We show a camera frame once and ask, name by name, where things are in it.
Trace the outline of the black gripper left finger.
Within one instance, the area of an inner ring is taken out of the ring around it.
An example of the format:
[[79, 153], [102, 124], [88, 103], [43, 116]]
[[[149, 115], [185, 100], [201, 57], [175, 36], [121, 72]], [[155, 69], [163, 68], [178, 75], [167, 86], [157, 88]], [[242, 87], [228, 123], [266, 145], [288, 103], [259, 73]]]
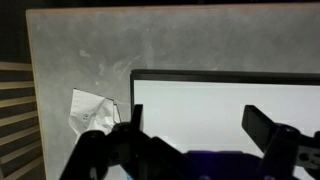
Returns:
[[120, 166], [133, 180], [185, 180], [185, 156], [157, 137], [141, 130], [143, 106], [135, 105], [130, 122], [116, 124], [105, 135], [83, 133], [59, 180], [104, 180]]

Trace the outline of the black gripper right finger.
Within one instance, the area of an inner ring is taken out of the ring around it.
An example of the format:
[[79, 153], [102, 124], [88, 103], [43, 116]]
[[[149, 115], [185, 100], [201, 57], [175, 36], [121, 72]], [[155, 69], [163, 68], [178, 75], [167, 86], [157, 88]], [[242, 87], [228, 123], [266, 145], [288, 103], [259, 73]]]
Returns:
[[299, 180], [296, 166], [313, 180], [320, 180], [320, 131], [312, 137], [297, 128], [276, 123], [254, 105], [246, 105], [242, 128], [264, 153], [258, 168], [262, 180]]

